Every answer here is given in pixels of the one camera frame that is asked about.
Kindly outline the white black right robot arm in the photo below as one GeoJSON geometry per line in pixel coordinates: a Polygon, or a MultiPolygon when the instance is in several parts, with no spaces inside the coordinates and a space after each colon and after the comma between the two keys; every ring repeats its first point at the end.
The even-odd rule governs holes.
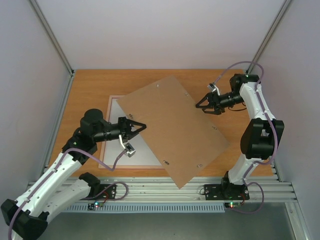
{"type": "Polygon", "coordinates": [[[271,113],[256,74],[235,74],[230,80],[230,92],[220,93],[215,83],[208,85],[207,93],[195,106],[206,114],[220,115],[226,108],[245,104],[250,122],[241,140],[241,155],[227,171],[220,184],[205,185],[206,199],[248,200],[246,178],[258,165],[267,165],[275,157],[285,129],[284,122],[271,113]]]}

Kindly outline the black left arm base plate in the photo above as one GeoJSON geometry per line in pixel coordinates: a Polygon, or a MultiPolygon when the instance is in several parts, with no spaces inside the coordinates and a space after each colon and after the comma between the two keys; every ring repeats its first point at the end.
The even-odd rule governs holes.
{"type": "Polygon", "coordinates": [[[117,193],[117,184],[99,184],[97,186],[93,186],[90,189],[90,192],[84,200],[94,200],[94,201],[102,201],[105,199],[113,200],[115,199],[115,195],[117,193]]]}

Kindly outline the brown cardboard backing board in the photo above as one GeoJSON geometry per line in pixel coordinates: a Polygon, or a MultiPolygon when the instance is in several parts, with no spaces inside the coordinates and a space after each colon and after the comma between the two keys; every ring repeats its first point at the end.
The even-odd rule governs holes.
{"type": "Polygon", "coordinates": [[[174,76],[127,94],[117,103],[129,119],[146,124],[141,137],[179,189],[230,145],[174,76]]]}

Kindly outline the autumn forest photo print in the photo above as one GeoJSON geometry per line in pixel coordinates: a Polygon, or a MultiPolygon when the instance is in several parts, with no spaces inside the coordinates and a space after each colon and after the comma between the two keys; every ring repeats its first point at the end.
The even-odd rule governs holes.
{"type": "MultiPolygon", "coordinates": [[[[120,95],[112,95],[109,97],[109,103],[105,119],[112,124],[118,122],[119,117],[124,117],[126,114],[123,112],[117,100],[121,98],[120,95]]],[[[136,150],[132,157],[123,155],[117,162],[118,169],[162,169],[156,156],[143,138],[138,135],[129,141],[132,147],[136,150]]],[[[103,142],[101,145],[100,160],[109,167],[113,167],[116,157],[124,150],[118,139],[103,142]]]]}

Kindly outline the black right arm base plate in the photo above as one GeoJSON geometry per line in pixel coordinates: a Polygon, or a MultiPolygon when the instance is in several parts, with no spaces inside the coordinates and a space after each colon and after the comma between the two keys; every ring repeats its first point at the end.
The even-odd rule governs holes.
{"type": "Polygon", "coordinates": [[[248,188],[243,185],[230,184],[222,186],[221,184],[205,184],[204,196],[207,201],[242,201],[249,200],[248,188]]]}

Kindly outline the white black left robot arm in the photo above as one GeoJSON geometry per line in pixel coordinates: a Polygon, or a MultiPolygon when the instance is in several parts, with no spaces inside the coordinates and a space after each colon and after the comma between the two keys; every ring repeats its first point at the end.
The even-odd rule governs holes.
{"type": "Polygon", "coordinates": [[[126,117],[119,117],[117,123],[110,123],[104,119],[101,110],[87,110],[80,126],[45,173],[22,195],[15,200],[6,199],[0,206],[8,226],[7,238],[37,240],[49,223],[67,207],[80,200],[97,199],[103,193],[101,182],[88,172],[64,190],[59,188],[88,159],[113,172],[123,155],[131,157],[135,154],[129,141],[146,128],[144,123],[126,117]],[[98,150],[98,143],[114,140],[119,141],[123,150],[116,157],[114,166],[109,167],[93,154],[98,150]]]}

